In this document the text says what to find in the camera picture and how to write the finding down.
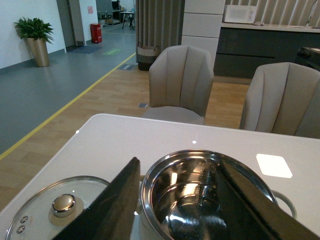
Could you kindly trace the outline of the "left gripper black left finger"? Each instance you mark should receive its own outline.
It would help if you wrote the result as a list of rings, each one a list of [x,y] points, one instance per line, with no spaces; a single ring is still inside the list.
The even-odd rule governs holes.
[[[93,203],[55,240],[129,240],[140,181],[140,161],[133,157]]]

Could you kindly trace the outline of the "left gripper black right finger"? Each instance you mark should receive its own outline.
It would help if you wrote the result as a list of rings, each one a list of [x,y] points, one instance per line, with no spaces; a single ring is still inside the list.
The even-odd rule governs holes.
[[[228,163],[216,171],[217,196],[232,240],[318,240]]]

